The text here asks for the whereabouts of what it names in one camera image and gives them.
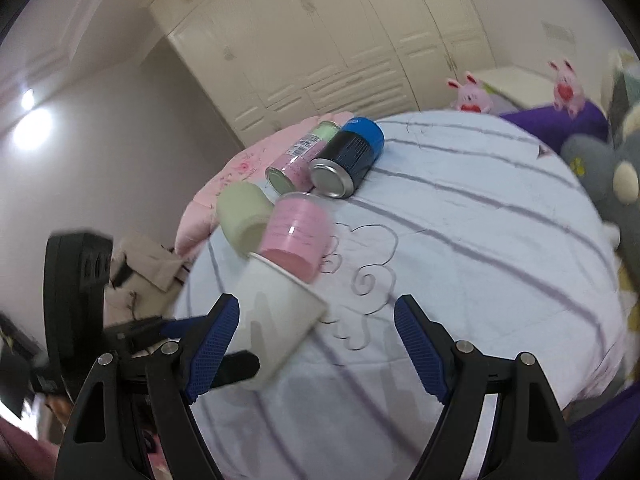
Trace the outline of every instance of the barcode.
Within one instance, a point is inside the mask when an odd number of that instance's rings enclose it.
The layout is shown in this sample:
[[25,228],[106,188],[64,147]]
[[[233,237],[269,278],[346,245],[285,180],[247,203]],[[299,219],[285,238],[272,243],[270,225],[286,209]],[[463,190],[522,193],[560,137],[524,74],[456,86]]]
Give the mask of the barcode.
[[306,148],[305,146],[300,146],[299,148],[293,150],[291,152],[291,156],[299,156],[299,155],[303,155],[304,153],[307,152],[309,148]]
[[318,140],[320,140],[320,137],[313,134],[306,134],[302,139],[289,148],[287,154],[291,156],[304,155],[315,145],[316,142],[318,142]]

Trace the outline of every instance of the metal screw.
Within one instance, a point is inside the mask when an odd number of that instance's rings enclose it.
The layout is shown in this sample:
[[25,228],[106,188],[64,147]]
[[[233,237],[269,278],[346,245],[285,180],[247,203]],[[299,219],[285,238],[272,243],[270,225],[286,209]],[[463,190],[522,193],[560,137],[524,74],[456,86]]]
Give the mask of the metal screw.
[[529,352],[524,352],[520,356],[520,360],[527,366],[531,366],[536,363],[536,358],[533,356],[533,354],[530,354]]
[[178,343],[175,341],[167,341],[162,345],[160,351],[165,355],[175,354],[178,351]]
[[98,364],[100,366],[106,366],[111,361],[113,361],[113,356],[111,354],[102,354],[100,357],[98,357]]
[[465,340],[460,340],[456,343],[456,348],[460,350],[463,354],[471,354],[474,351],[474,346]]

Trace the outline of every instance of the pink pig plush toy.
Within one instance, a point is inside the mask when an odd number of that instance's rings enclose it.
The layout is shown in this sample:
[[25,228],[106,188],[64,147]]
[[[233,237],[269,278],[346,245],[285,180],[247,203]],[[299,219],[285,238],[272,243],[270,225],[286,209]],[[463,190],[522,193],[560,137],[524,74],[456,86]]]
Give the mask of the pink pig plush toy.
[[554,108],[557,111],[566,108],[569,111],[569,117],[575,119],[584,108],[586,99],[574,67],[566,59],[561,66],[549,61],[549,66],[558,72],[554,87]]
[[489,113],[494,105],[489,94],[479,85],[478,80],[471,72],[466,72],[465,78],[466,83],[464,85],[461,85],[455,79],[447,79],[447,84],[451,88],[458,90],[458,101],[455,109],[461,112]]

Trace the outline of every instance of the blue rubber finger pad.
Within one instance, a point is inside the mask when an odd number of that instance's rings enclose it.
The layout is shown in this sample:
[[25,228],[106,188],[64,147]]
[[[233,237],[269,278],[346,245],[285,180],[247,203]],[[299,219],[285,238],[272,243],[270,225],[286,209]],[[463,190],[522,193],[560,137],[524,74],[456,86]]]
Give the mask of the blue rubber finger pad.
[[409,306],[402,299],[396,301],[394,322],[404,348],[420,377],[422,387],[444,404],[449,397],[444,364]]
[[186,334],[191,325],[198,323],[207,316],[186,317],[184,319],[169,319],[160,330],[160,334],[169,339],[180,339]]
[[191,360],[189,384],[184,390],[189,404],[193,404],[199,395],[208,392],[211,388],[211,383],[239,321],[238,300],[231,296]]

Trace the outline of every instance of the pink blanket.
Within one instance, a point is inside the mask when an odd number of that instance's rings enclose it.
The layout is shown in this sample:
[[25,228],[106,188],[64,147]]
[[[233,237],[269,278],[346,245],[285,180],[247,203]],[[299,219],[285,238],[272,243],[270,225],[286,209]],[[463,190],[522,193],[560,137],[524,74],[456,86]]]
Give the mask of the pink blanket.
[[203,243],[218,225],[216,201],[225,186],[241,180],[258,182],[264,179],[264,170],[268,165],[320,121],[333,121],[342,125],[352,117],[353,114],[350,112],[309,117],[238,153],[189,202],[175,236],[175,253],[188,259],[198,255]]

